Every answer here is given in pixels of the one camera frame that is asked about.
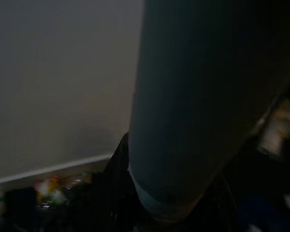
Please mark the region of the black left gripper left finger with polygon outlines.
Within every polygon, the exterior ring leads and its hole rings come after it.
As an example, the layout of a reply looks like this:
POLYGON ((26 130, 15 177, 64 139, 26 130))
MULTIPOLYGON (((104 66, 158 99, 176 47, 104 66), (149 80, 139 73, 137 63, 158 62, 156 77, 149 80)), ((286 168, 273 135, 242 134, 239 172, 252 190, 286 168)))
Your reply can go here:
POLYGON ((129 134, 125 133, 101 174, 94 217, 98 232, 145 232, 144 208, 129 172, 129 134))

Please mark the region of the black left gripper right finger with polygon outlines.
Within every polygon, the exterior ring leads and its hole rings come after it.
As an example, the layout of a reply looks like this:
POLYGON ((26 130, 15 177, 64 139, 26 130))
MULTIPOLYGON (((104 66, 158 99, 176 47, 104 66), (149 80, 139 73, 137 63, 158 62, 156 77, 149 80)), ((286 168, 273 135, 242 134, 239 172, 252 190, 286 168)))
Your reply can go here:
POLYGON ((172 226, 171 232, 241 232, 238 217, 242 196, 253 186, 256 139, 247 139, 207 188, 189 216, 172 226))

